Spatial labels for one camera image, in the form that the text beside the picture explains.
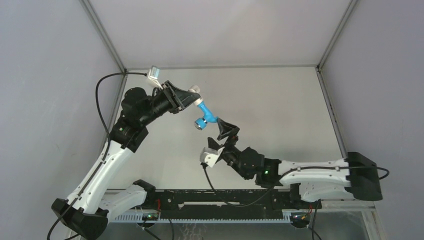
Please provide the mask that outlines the blue plastic water faucet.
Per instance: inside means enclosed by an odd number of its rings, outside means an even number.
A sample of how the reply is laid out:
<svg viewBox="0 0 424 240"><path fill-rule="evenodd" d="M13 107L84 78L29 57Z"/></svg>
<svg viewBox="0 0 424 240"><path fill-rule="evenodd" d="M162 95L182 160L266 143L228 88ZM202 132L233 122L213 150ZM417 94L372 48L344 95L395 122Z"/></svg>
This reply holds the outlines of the blue plastic water faucet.
<svg viewBox="0 0 424 240"><path fill-rule="evenodd" d="M209 123L217 123L218 117L215 116L209 108L205 105L204 102L201 102L197 105L197 107L202 111L203 116L194 121L194 126L198 130L203 130Z"/></svg>

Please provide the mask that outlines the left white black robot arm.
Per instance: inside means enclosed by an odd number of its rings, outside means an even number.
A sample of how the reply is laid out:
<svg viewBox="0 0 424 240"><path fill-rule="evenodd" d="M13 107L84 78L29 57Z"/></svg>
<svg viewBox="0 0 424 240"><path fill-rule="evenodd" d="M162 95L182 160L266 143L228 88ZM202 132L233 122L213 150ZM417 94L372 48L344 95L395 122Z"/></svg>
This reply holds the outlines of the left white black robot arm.
<svg viewBox="0 0 424 240"><path fill-rule="evenodd" d="M148 135L147 125L166 112L177 114L199 102L200 89L188 90L166 81L152 95L141 87L126 91L121 102L120 117L111 129L98 159L67 198L57 198L51 208L60 222L86 240L96 240L108 224L127 210L141 205L153 207L157 196L155 187L137 180L109 200L104 194L113 178L134 155Z"/></svg>

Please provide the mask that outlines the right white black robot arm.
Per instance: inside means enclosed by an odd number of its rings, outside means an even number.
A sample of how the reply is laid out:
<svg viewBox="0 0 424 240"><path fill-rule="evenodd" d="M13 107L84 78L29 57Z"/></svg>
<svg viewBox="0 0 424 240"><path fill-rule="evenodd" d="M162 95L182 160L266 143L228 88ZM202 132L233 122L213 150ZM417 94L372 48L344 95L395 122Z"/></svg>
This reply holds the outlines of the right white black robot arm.
<svg viewBox="0 0 424 240"><path fill-rule="evenodd" d="M381 201L380 181L390 172L359 152L348 152L346 158L321 162L296 162L271 159L251 147L239 150L239 127L222 119L217 120L217 140L208 137L199 157L203 168L212 168L224 161L245 180L255 180L262 188L276 186L295 188L289 194L289 203L302 208L318 200L336 199L346 194L360 201ZM223 144L218 140L225 139Z"/></svg>

